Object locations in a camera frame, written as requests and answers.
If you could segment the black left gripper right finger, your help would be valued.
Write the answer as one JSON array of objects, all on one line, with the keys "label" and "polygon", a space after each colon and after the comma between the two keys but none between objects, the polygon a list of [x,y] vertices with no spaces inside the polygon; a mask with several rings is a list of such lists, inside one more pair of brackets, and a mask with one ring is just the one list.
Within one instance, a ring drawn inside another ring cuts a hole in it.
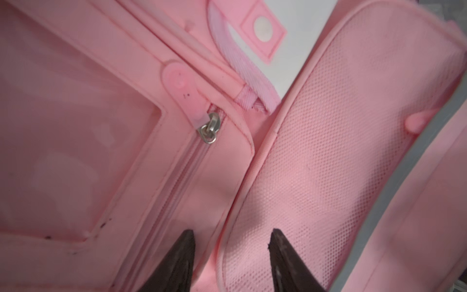
[{"label": "black left gripper right finger", "polygon": [[268,244],[275,292],[325,292],[280,229]]}]

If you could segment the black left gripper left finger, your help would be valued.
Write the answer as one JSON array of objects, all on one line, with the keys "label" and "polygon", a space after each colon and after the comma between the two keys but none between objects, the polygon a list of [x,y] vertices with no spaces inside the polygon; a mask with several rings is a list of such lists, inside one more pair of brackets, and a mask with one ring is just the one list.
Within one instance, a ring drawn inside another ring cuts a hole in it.
[{"label": "black left gripper left finger", "polygon": [[139,292],[189,292],[195,259],[195,235],[186,229],[177,238]]}]

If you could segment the pink backpack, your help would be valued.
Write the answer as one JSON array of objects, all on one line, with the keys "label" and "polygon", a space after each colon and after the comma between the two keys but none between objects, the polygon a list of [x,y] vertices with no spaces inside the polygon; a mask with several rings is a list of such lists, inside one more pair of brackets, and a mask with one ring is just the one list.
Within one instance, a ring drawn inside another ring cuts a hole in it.
[{"label": "pink backpack", "polygon": [[467,268],[467,37],[417,1],[2,1],[1,290],[326,292]]}]

